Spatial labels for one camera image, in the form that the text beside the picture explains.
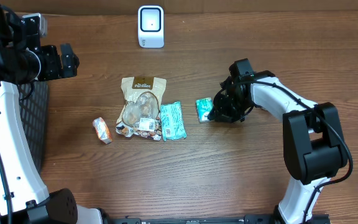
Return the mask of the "small teal tissue pack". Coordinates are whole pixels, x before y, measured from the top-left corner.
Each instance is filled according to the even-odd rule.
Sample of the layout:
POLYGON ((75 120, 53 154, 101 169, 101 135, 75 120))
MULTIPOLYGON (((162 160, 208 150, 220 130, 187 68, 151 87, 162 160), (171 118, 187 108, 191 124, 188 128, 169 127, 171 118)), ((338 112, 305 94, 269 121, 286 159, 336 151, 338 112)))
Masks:
POLYGON ((195 101, 198 120, 200 123, 209 122, 208 115, 213 108, 213 101, 210 97, 195 101))

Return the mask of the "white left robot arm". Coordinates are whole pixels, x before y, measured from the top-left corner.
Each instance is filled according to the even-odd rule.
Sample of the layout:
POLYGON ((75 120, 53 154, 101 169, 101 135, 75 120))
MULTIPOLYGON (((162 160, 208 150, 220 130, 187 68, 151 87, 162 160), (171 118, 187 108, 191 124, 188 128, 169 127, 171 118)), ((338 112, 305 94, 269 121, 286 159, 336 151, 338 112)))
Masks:
POLYGON ((19 17, 0 4, 0 223, 107 223, 70 190, 49 192, 29 150, 18 87, 75 77, 80 64, 69 44, 41 45, 46 32, 42 15, 19 17))

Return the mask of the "orange snack packet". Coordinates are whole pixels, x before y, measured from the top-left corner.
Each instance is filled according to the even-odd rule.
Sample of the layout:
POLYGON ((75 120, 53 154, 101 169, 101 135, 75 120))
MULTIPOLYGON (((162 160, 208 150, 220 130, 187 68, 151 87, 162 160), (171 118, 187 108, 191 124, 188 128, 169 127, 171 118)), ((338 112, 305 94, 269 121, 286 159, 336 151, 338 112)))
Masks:
POLYGON ((93 120, 93 127, 96 130, 96 134, 98 135, 99 140, 105 144, 113 142, 111 132, 102 117, 98 117, 93 120))

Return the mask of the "long teal wipes pack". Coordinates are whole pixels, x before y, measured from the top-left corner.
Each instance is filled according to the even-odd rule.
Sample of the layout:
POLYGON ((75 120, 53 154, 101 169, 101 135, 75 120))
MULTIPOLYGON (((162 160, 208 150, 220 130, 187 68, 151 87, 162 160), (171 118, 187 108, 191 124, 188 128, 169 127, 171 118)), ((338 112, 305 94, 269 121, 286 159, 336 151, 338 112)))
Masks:
POLYGON ((185 139, 187 137, 179 101, 161 105, 160 119, 164 141, 185 139))

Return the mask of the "brown snack pouch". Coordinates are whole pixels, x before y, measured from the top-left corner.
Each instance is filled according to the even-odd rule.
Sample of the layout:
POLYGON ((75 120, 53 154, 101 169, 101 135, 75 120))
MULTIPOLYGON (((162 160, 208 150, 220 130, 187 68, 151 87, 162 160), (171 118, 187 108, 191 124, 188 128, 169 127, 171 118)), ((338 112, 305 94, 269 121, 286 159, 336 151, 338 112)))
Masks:
POLYGON ((125 105, 116 121, 116 132, 154 141, 162 138, 160 107, 167 81, 157 77, 126 77, 121 81, 125 105))

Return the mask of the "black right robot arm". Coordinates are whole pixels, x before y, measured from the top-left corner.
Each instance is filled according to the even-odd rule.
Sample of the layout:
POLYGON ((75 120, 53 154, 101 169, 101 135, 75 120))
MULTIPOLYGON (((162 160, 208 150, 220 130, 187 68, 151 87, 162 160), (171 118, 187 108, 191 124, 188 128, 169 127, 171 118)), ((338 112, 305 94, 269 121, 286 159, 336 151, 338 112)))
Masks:
POLYGON ((235 61, 213 99, 210 121, 243 122, 262 108, 282 122, 283 158, 291 178, 284 198, 268 215, 245 215, 244 223, 330 223, 312 213, 327 185, 346 180, 353 161, 337 108, 297 95, 270 71, 256 72, 248 59, 235 61))

